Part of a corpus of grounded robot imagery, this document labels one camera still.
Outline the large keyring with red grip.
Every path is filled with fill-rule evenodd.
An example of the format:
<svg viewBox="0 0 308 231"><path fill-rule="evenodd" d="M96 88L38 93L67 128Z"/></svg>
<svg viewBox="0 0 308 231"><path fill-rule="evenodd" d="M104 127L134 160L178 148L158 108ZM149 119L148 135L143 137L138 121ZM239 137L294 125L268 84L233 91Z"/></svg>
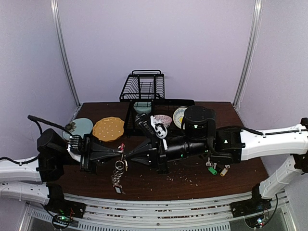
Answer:
<svg viewBox="0 0 308 231"><path fill-rule="evenodd" d="M128 163L127 163L126 155L125 155L125 147L126 146L123 143L120 146L118 146L118 150L120 151L120 154L122 155L120 159L115 162L115 169L111 176L112 185L115 185L115 184L120 185L121 177L123 176L124 172L128 170Z"/></svg>

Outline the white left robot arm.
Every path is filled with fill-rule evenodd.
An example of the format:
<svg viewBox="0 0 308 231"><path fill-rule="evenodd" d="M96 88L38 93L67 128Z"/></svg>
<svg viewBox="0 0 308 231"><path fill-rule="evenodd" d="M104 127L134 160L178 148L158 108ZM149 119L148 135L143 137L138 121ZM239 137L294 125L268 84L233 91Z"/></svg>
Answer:
<svg viewBox="0 0 308 231"><path fill-rule="evenodd" d="M49 128L37 140L37 156L20 160L1 157L0 194L41 203L49 211L64 214L74 207L65 200L61 186L54 183L64 175L64 166L96 173L98 164L121 156L124 148L107 148L91 135L73 135L65 141Z"/></svg>

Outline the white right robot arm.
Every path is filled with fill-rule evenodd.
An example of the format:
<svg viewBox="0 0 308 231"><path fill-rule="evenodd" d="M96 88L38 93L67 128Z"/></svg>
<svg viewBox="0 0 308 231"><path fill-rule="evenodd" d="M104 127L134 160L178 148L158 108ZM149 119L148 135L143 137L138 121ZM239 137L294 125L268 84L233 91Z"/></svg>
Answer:
<svg viewBox="0 0 308 231"><path fill-rule="evenodd" d="M273 175L260 182L247 201L247 209L257 212L295 177L308 171L308 120L294 126L253 130L241 126L216 126L214 110L193 105L184 110L182 134L168 137L167 129L155 117L136 118L148 141L128 154L128 158L166 173L169 162L201 156L211 167L225 167L242 161L284 155L286 160Z"/></svg>

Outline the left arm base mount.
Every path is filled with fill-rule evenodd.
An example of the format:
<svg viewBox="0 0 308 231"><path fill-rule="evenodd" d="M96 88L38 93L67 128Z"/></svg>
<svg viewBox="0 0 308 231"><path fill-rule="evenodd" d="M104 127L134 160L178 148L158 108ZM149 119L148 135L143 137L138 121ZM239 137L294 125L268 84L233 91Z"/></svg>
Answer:
<svg viewBox="0 0 308 231"><path fill-rule="evenodd" d="M66 229L74 222L74 218L83 218L86 205L84 203L66 200L62 187L47 183L48 203L42 205L44 210L52 217L51 224L58 230Z"/></svg>

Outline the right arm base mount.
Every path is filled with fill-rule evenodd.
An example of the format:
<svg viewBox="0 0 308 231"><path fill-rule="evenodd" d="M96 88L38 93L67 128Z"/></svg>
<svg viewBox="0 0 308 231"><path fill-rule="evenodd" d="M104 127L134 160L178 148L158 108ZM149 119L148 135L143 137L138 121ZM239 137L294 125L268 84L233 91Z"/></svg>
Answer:
<svg viewBox="0 0 308 231"><path fill-rule="evenodd" d="M245 219L246 225L253 229L261 229L266 225L265 211L271 208L271 199L263 199L259 187L260 184L257 184L252 188L251 198L230 204L234 218L262 213Z"/></svg>

